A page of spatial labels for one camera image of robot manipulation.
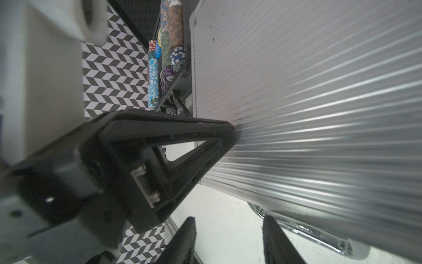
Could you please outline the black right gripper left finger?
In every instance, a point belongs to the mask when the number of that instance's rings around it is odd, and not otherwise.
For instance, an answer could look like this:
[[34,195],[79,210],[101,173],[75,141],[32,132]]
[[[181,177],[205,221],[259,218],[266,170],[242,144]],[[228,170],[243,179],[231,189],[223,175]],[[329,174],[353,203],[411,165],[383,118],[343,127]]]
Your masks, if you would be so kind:
[[188,217],[180,227],[169,218],[164,222],[164,227],[165,247],[155,264],[196,264],[195,218]]

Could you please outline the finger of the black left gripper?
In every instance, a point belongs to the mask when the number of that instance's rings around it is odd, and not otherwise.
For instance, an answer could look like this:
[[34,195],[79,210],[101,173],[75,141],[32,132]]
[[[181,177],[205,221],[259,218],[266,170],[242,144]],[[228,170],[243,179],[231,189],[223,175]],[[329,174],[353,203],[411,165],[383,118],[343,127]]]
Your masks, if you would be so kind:
[[79,157],[104,188],[81,210],[93,234],[138,232],[163,223],[235,145],[226,121],[131,109],[79,126]]

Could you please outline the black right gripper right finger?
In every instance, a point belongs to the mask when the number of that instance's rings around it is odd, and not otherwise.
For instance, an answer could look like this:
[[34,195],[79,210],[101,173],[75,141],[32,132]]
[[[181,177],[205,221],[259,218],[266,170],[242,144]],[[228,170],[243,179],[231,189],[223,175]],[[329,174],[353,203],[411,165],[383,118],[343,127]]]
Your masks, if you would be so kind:
[[306,263],[272,216],[265,216],[262,231],[266,264]]

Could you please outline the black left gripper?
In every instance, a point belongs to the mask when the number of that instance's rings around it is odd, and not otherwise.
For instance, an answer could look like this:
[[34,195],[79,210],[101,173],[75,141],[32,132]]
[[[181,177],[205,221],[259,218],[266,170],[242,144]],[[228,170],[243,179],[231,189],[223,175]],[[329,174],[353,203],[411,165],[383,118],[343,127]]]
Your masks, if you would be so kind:
[[103,147],[33,156],[1,174],[1,263],[113,264],[127,213]]

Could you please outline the small silver poker case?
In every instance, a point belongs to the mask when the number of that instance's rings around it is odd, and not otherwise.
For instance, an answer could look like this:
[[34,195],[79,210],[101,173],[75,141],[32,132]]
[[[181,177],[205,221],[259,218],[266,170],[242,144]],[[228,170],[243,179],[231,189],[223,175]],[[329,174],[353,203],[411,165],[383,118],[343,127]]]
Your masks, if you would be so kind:
[[195,115],[236,145],[203,183],[422,259],[421,1],[201,1]]

